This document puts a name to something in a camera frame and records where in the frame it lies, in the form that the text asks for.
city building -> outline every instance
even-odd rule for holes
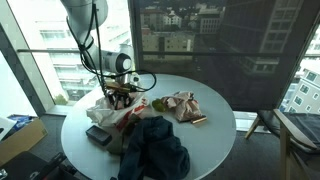
[[[24,3],[10,1],[30,48],[78,49],[66,23],[67,13],[60,1],[28,0]],[[32,10],[35,4],[43,8],[38,9],[38,13],[26,14],[25,10]],[[120,44],[131,43],[128,22],[119,16],[122,12],[121,8],[123,6],[109,11],[109,18],[100,26],[103,50],[115,51],[119,49]],[[92,31],[91,35],[97,44],[96,32]],[[53,98],[61,94],[72,105],[74,101],[78,101],[99,86],[96,75],[83,67],[78,53],[33,53],[33,56]]]
[[[315,32],[315,35],[313,36],[310,45],[308,47],[308,50],[306,52],[306,56],[304,60],[320,60],[319,57],[320,54],[320,27]]]
[[[144,51],[193,52],[194,33],[156,32],[142,35]],[[145,61],[190,61],[192,56],[144,55]]]
[[[163,16],[163,23],[164,23],[164,26],[177,25],[179,28],[181,28],[182,18],[176,15],[172,10],[170,14]]]
[[[300,78],[285,111],[320,113],[320,61],[303,61]]]
[[[301,5],[299,0],[227,1],[220,40],[231,52],[282,53]],[[234,62],[248,75],[268,76],[279,59],[246,57]]]
[[[158,9],[143,9],[140,11],[141,27],[148,26],[152,31],[163,30],[165,13]]]
[[[201,8],[198,13],[200,34],[217,34],[222,20],[221,13],[218,8]]]

gray object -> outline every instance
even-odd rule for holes
[[[185,179],[201,179],[216,169],[229,154],[236,136],[236,123],[229,104],[216,91],[197,81],[172,75],[157,75],[157,85],[146,93],[152,100],[176,91],[192,91],[200,104],[201,112],[208,120],[179,124],[172,113],[157,113],[150,109],[144,116],[162,115],[173,124],[174,135],[190,154],[191,169]],[[150,87],[153,78],[141,76],[143,87]],[[87,139],[85,131],[93,124],[86,116],[86,109],[103,97],[97,88],[83,97],[66,117],[61,142],[70,162],[84,175],[92,179],[110,179],[119,172],[120,157],[111,155]]]
[[[4,169],[0,169],[0,180],[6,178],[8,176],[8,173]]]

black cable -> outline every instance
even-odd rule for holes
[[[90,31],[91,31],[91,29],[92,29],[93,18],[95,18],[96,31],[97,31],[97,36],[98,36],[97,38],[98,38],[99,68],[100,68],[100,73],[98,73],[98,70],[97,70],[97,68],[96,68],[96,66],[95,66],[95,63],[93,62],[92,56],[91,56],[90,53],[88,52],[88,49],[89,49],[89,48],[91,47],[91,45],[93,44],[93,39],[92,39],[92,42],[89,44],[88,47],[85,46],[85,45],[86,45],[86,41],[87,41],[88,38],[89,38]],[[102,72],[101,42],[100,42],[100,32],[99,32],[99,27],[98,27],[99,24],[98,24],[98,16],[97,16],[96,4],[93,4],[93,5],[92,5],[92,13],[91,13],[91,19],[90,19],[89,29],[88,29],[88,33],[87,33],[87,35],[86,35],[86,38],[85,38],[85,41],[84,41],[83,44],[81,44],[81,43],[77,40],[77,38],[76,38],[76,36],[75,36],[72,28],[70,27],[68,17],[66,17],[66,21],[67,21],[68,27],[69,27],[69,29],[70,29],[70,32],[71,32],[73,38],[75,39],[75,41],[76,41],[76,43],[77,43],[77,45],[78,45],[78,47],[79,47],[81,64],[84,66],[84,68],[85,68],[86,70],[88,70],[89,72],[91,72],[91,73],[93,73],[93,74],[95,74],[95,75],[97,76],[98,81],[99,81],[99,84],[101,85],[102,91],[103,91],[104,94],[106,94],[106,92],[105,92],[106,89],[105,89],[105,87],[104,87],[104,85],[105,85],[104,77],[105,77],[105,78],[115,79],[115,78],[117,78],[117,77],[121,77],[121,76],[124,76],[124,75],[126,75],[126,74],[132,74],[132,73],[138,73],[138,72],[147,73],[147,74],[152,75],[152,77],[154,78],[154,83],[153,83],[153,85],[152,85],[151,87],[149,87],[149,88],[143,88],[143,87],[131,85],[132,87],[135,88],[135,92],[146,92],[146,91],[149,91],[149,90],[151,90],[152,88],[155,87],[155,85],[156,85],[156,83],[157,83],[157,77],[155,76],[154,73],[149,72],[149,71],[146,71],[146,70],[128,71],[128,72],[121,73],[121,74],[117,74],[117,75],[104,75],[104,74],[103,74],[103,72]],[[92,69],[89,68],[89,67],[86,65],[86,63],[85,63],[86,60],[88,60],[88,59],[89,59],[89,61],[91,62],[92,66],[93,66]]]
[[[106,90],[105,90],[105,82],[104,82],[103,72],[102,72],[101,42],[100,42],[99,22],[98,22],[96,4],[93,4],[93,8],[94,8],[94,15],[95,15],[95,22],[96,22],[96,32],[97,32],[97,38],[98,38],[99,66],[100,66],[100,74],[101,74],[101,87],[102,87],[102,92],[105,95],[106,94]]]

rooftop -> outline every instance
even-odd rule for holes
[[[309,71],[320,74],[320,61],[319,60],[305,60],[301,61],[301,69],[307,69]]]
[[[164,12],[159,9],[141,9],[140,14],[164,14]]]

dark blue cloth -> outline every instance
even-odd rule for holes
[[[134,129],[122,160],[119,180],[183,179],[190,170],[188,150],[162,116],[145,118]]]

